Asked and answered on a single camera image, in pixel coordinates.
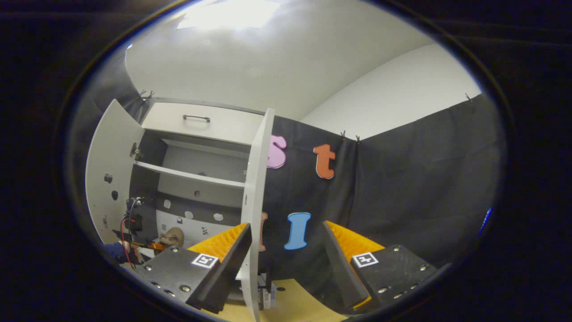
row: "ceiling light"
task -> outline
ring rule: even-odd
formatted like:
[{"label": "ceiling light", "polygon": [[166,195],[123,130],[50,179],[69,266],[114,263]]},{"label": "ceiling light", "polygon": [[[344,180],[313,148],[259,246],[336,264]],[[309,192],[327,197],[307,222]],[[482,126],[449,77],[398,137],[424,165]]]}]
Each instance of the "ceiling light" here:
[{"label": "ceiling light", "polygon": [[230,0],[194,7],[187,12],[177,29],[182,28],[260,28],[280,5],[263,0]]}]

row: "wooden surface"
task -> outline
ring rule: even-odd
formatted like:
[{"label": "wooden surface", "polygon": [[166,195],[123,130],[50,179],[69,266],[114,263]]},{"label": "wooden surface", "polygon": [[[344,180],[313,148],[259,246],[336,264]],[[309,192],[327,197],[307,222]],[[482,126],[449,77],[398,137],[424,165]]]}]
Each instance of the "wooden surface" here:
[{"label": "wooden surface", "polygon": [[[339,322],[347,319],[320,303],[294,279],[273,283],[286,290],[276,292],[276,307],[260,311],[261,322]],[[225,304],[218,314],[204,312],[231,322],[252,321],[252,315],[244,305]]]}]

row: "blue light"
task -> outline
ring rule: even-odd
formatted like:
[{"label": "blue light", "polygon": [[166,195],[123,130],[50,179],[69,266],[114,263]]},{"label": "blue light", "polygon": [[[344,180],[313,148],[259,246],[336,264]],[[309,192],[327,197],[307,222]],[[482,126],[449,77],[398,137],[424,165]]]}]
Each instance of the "blue light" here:
[{"label": "blue light", "polygon": [[487,211],[487,215],[484,217],[483,225],[480,227],[480,230],[479,230],[479,235],[483,231],[484,225],[487,223],[488,216],[491,214],[491,210],[492,210],[492,208],[489,208]]}]

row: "open cabinet door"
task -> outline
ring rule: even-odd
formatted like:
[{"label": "open cabinet door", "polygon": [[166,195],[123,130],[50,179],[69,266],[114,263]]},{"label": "open cabinet door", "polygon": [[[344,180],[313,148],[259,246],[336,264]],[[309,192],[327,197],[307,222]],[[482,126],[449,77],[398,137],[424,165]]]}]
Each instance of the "open cabinet door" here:
[{"label": "open cabinet door", "polygon": [[260,321],[258,308],[258,251],[260,243],[260,222],[262,216],[262,201],[264,199],[264,183],[266,181],[266,165],[272,125],[274,124],[274,109],[269,108],[258,127],[252,141],[248,157],[247,178],[244,184],[242,215],[240,222],[251,224],[252,244],[242,267],[237,274],[240,280],[244,301],[256,322]]},{"label": "open cabinet door", "polygon": [[96,128],[85,167],[85,192],[89,213],[100,239],[117,242],[113,229],[119,230],[127,211],[129,185],[135,155],[145,130],[113,100]]}]

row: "white wall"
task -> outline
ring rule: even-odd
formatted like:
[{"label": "white wall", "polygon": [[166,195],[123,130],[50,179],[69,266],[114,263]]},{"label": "white wall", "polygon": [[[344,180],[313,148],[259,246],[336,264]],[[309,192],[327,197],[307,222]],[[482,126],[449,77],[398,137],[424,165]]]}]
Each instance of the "white wall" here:
[{"label": "white wall", "polygon": [[301,122],[360,139],[405,125],[474,97],[481,89],[438,44],[398,56],[360,77]]}]

